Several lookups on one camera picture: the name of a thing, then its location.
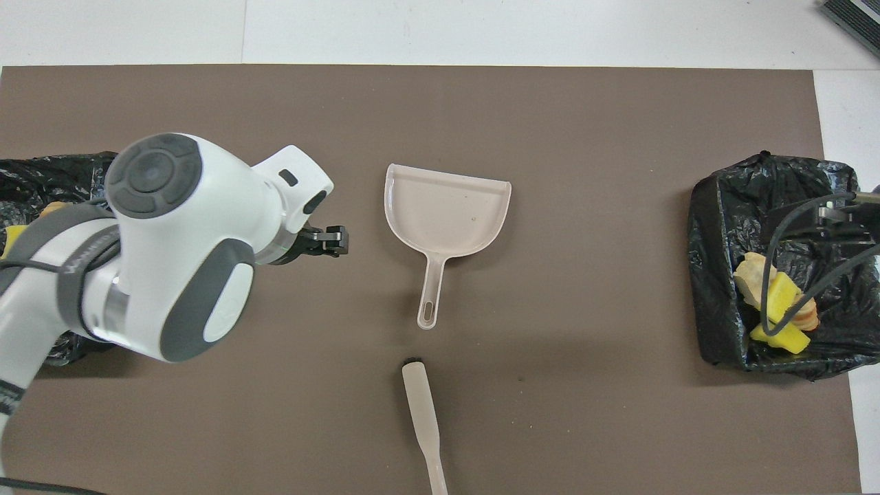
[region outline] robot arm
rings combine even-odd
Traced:
[[[0,264],[0,435],[65,331],[182,361],[229,332],[254,265],[346,254],[344,227],[307,224],[333,186],[294,146],[249,167],[184,134],[130,145],[107,172],[114,214],[53,212]]]

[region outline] brush handle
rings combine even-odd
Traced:
[[[448,495],[449,492],[446,491],[446,478],[443,475],[443,464],[440,462],[440,458],[429,459],[428,457],[425,457],[425,462],[428,464],[428,478],[431,481],[431,494]]]
[[[437,426],[428,373],[421,361],[403,366],[402,371],[409,414],[413,418],[415,439],[418,440],[425,456],[425,463],[428,465],[431,493],[446,495],[446,480],[443,475],[443,464],[440,462],[440,428]]]

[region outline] brown mat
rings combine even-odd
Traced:
[[[249,163],[301,147],[336,183],[314,223],[346,225],[351,254],[261,268],[241,323],[191,362],[114,350],[44,373],[7,432],[11,476],[428,493],[400,378],[416,355],[450,493],[859,490],[847,378],[703,363],[687,277],[697,180],[764,149],[822,156],[809,72],[4,68],[5,158],[167,130]],[[423,258],[382,210],[391,162],[513,183],[495,243],[448,265],[429,332]]]

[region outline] black garbage bag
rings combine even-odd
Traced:
[[[0,159],[0,252],[9,225],[33,222],[53,201],[81,203],[104,197],[104,177],[116,153]],[[92,351],[113,347],[67,332],[58,338],[46,364],[62,366]]]
[[[774,156],[763,151],[700,181],[691,194],[688,258],[700,354],[745,371],[829,378],[880,360],[880,281],[876,258],[840,277],[816,297],[821,321],[806,350],[794,355],[752,341],[759,312],[736,288],[733,271],[745,253],[766,254],[761,226],[773,208],[831,193],[858,191],[846,164]],[[782,242],[775,265],[806,290],[846,258],[834,245]]]

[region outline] black cable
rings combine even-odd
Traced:
[[[37,270],[53,272],[57,272],[61,268],[44,262],[36,262],[34,260],[0,260],[0,270],[13,267],[35,268]]]
[[[50,493],[71,493],[73,495],[106,495],[103,491],[86,490],[85,488],[64,486],[63,484],[35,483],[10,477],[0,477],[0,486],[19,488],[21,490],[47,491]]]
[[[779,225],[776,226],[776,230],[774,230],[774,232],[773,232],[773,237],[770,238],[770,243],[767,244],[767,254],[766,254],[766,258],[764,259],[764,273],[761,275],[761,301],[760,301],[761,302],[761,306],[760,306],[761,328],[764,330],[764,333],[767,336],[775,336],[776,334],[778,334],[785,327],[785,325],[787,325],[788,322],[791,321],[792,318],[794,318],[794,313],[797,313],[798,311],[800,311],[800,309],[803,307],[803,305],[805,305],[806,302],[810,299],[810,298],[807,298],[805,295],[804,295],[804,297],[801,297],[801,299],[799,301],[797,301],[797,303],[795,303],[795,305],[792,306],[785,313],[785,316],[783,316],[782,320],[777,322],[776,325],[773,327],[773,329],[770,329],[770,323],[767,320],[767,311],[766,311],[766,308],[767,308],[767,289],[770,286],[770,267],[773,266],[774,256],[776,254],[776,248],[779,246],[779,243],[782,240],[782,235],[785,234],[785,229],[787,229],[788,226],[791,225],[791,222],[795,221],[796,218],[803,215],[806,211],[809,211],[809,210],[815,208],[817,204],[827,203],[829,201],[834,201],[837,199],[846,199],[847,201],[852,201],[854,198],[855,198],[855,193],[849,192],[849,193],[836,193],[836,194],[831,194],[831,195],[827,195],[827,196],[822,196],[822,197],[810,199],[806,203],[801,204],[797,208],[794,208],[792,211],[790,211],[788,213],[788,215],[786,215],[785,218],[782,219],[782,221],[779,223]],[[835,268],[834,270],[829,272],[828,275],[826,275],[825,277],[822,277],[822,279],[819,280],[819,282],[815,283],[812,286],[812,288],[810,288],[809,292],[815,292],[815,294],[818,294],[819,292],[821,292],[823,289],[825,289],[823,284],[828,285],[828,283],[830,283],[829,276],[831,274],[835,274],[836,277],[839,276],[841,273],[843,273],[843,270],[846,270],[847,268],[850,268],[853,266],[853,264],[851,263],[853,260],[856,260],[856,259],[863,260],[867,256],[864,256],[863,258],[859,258],[859,256],[871,251],[872,249],[874,249],[874,248],[872,247],[871,249],[868,249],[867,251],[862,251],[860,254],[858,254],[857,256],[854,256],[849,261],[842,263],[840,266],[838,266],[837,268]],[[843,270],[838,271],[838,269],[840,269],[840,267],[847,267],[847,268],[844,268]]]

